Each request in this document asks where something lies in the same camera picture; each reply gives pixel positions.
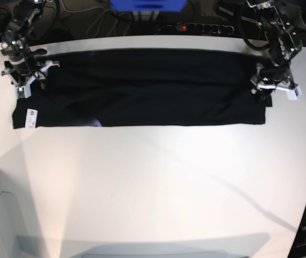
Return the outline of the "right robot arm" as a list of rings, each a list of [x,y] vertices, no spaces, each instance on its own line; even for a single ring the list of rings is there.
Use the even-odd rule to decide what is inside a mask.
[[[45,89],[48,70],[60,66],[59,61],[37,61],[36,57],[46,55],[47,50],[32,51],[28,44],[33,25],[41,18],[45,5],[45,1],[19,2],[5,30],[0,33],[0,54],[5,57],[1,75],[10,78],[17,98],[29,98],[35,82]]]

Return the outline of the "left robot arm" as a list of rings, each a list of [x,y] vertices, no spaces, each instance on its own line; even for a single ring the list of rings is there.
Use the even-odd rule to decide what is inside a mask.
[[[245,34],[242,16],[246,9],[255,13],[255,22],[266,36],[263,46],[253,45]],[[277,1],[246,1],[236,14],[238,30],[245,44],[252,50],[268,51],[269,63],[256,65],[256,74],[251,77],[252,94],[259,94],[266,99],[273,91],[286,93],[291,101],[296,101],[302,94],[294,82],[291,72],[291,60],[302,50],[302,42],[296,36],[295,28],[288,17],[278,9]]]

